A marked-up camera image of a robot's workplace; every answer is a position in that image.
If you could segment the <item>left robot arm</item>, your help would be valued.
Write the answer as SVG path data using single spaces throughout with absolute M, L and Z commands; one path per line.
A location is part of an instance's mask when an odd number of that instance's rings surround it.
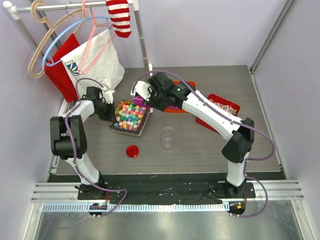
M 71 165 L 89 194 L 100 200 L 107 192 L 105 181 L 87 153 L 88 142 L 84 122 L 97 115 L 100 120 L 111 122 L 115 117 L 115 90 L 91 86 L 78 102 L 64 115 L 50 119 L 50 144 L 54 156 Z

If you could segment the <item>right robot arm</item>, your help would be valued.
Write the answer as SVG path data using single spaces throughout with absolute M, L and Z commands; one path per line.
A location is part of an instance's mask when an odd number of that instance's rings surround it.
M 159 72 L 147 81 L 138 81 L 131 89 L 132 96 L 140 96 L 145 106 L 164 111 L 168 107 L 184 110 L 214 128 L 225 140 L 221 150 L 227 159 L 226 193 L 233 198 L 244 192 L 245 161 L 254 142 L 255 123 L 251 118 L 242 120 L 233 116 L 204 97 L 185 80 L 174 83 Z

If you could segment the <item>purple plastic scoop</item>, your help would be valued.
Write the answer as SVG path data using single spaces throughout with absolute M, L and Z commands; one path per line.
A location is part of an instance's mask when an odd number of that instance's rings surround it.
M 146 105 L 146 101 L 138 94 L 133 97 L 133 103 L 137 106 L 144 107 L 146 109 L 152 109 L 151 106 Z

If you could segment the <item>gold tin of star candies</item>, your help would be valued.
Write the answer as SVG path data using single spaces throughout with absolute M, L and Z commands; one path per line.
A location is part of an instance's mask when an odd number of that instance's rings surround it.
M 121 100 L 114 115 L 114 120 L 109 123 L 114 132 L 139 137 L 147 123 L 150 110 L 130 100 Z

